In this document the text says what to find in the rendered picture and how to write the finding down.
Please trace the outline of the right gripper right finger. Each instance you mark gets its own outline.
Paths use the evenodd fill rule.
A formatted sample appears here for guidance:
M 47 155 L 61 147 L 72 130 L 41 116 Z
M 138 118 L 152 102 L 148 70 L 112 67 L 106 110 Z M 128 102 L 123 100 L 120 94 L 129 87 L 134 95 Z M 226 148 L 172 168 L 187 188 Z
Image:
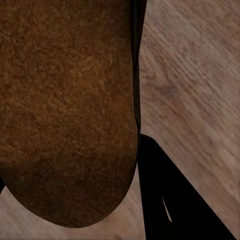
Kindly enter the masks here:
M 142 133 L 137 165 L 146 240 L 237 240 L 156 140 Z

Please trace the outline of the sandal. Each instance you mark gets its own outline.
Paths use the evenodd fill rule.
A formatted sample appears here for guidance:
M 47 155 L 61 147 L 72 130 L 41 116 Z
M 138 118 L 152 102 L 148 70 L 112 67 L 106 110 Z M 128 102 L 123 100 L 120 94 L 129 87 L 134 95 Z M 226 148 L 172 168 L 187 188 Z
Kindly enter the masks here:
M 36 216 L 84 228 L 132 184 L 147 0 L 0 0 L 0 178 Z

